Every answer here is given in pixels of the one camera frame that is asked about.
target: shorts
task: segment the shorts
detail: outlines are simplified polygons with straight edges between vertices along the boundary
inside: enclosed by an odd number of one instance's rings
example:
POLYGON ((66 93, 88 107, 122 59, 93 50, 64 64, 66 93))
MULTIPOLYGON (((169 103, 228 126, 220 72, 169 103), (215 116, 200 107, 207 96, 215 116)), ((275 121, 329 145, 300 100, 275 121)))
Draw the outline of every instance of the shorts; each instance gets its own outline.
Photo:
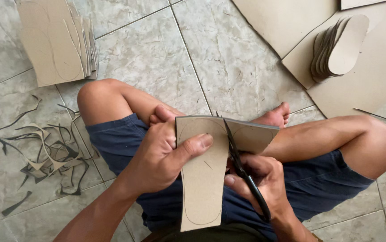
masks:
MULTIPOLYGON (((148 130, 136 114, 86 128, 91 143, 116 175, 128 165, 148 130)), ((288 201, 301 222, 332 210, 374 182, 348 167, 338 149, 313 159, 283 163, 283 169, 288 201)), ((142 206, 144 225, 152 232, 176 224, 182 217, 182 181, 145 193, 136 202, 142 206)), ((276 240, 271 224, 264 223, 249 201, 226 186, 221 223, 244 223, 276 240)))

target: tile floor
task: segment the tile floor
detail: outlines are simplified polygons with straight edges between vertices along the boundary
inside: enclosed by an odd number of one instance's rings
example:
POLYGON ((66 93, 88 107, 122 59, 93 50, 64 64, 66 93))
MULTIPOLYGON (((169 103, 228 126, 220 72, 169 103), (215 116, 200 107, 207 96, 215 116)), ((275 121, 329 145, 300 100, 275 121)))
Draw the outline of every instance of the tile floor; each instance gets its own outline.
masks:
MULTIPOLYGON (((74 0, 93 19, 100 60, 99 79, 116 78, 142 89, 188 114, 218 111, 248 120, 288 101, 290 125, 325 117, 276 55, 248 26, 230 0, 74 0)), ((43 99, 21 124, 71 122, 76 95, 86 81, 37 88, 34 70, 19 41, 21 23, 14 0, 0 0, 0 127, 43 99)), ((386 105, 379 111, 386 116, 386 105)), ((75 134, 86 155, 91 150, 84 123, 75 134)), ((35 147, 18 142, 25 153, 35 147)), ((0 146, 0 241, 51 241, 115 178, 102 159, 89 162, 81 196, 60 196, 60 179, 26 184, 19 169, 24 160, 0 146), (33 194, 13 213, 1 211, 33 194)), ((386 174, 357 197, 304 222, 325 241, 386 242, 386 174)), ((141 241, 150 232, 135 204, 120 223, 113 241, 141 241)))

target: needle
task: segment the needle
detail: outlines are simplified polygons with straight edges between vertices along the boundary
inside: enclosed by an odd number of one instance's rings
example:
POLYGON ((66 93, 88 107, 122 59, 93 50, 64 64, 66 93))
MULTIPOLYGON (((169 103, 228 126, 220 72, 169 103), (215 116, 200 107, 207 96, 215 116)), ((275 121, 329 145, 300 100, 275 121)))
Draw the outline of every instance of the needle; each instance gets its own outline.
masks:
POLYGON ((361 111, 361 112, 364 112, 364 113, 368 113, 368 114, 371 114, 371 115, 377 116, 377 117, 379 117, 379 118, 384 118, 384 119, 386 120, 386 118, 385 118, 385 117, 382 117, 382 116, 380 116, 380 115, 377 115, 377 114, 373 114, 373 113, 370 113, 370 112, 367 112, 367 111, 364 111, 364 110, 362 110, 362 109, 358 109, 358 108, 353 108, 353 109, 356 109, 356 110, 359 110, 359 111, 361 111))

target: person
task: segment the person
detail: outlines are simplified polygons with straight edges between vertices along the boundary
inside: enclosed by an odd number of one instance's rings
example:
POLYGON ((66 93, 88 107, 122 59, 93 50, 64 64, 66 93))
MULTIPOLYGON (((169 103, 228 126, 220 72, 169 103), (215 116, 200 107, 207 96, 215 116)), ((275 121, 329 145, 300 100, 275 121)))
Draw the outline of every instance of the person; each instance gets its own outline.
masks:
POLYGON ((84 85, 78 106, 91 142, 118 177, 54 241, 110 241, 135 201, 153 232, 148 241, 317 241, 301 222, 356 196, 386 171, 386 124, 357 115, 285 127, 290 110, 283 102, 251 121, 281 128, 271 144, 261 154, 241 155, 271 222, 263 222, 248 186, 229 171, 221 225, 180 233, 179 173, 213 137, 197 135, 176 147, 174 117, 184 114, 115 79, 84 85))

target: black scissors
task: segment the black scissors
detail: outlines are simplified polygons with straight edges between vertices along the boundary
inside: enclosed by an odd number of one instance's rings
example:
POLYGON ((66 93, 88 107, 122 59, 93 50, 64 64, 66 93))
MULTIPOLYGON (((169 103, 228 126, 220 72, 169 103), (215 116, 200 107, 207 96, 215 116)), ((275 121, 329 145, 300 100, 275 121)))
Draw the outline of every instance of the black scissors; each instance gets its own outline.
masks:
POLYGON ((230 131, 229 126, 224 118, 223 121, 228 133, 230 157, 232 158, 233 165, 235 166, 236 174, 245 180, 257 202, 259 203, 259 206, 263 212, 263 216, 259 216, 263 219, 263 221, 269 223, 271 219, 271 213, 269 211, 268 205, 266 204, 265 199, 263 199, 262 194, 260 193, 251 176, 244 170, 243 164, 241 163, 241 158, 239 157, 238 149, 236 148, 235 140, 233 140, 232 132, 230 131))

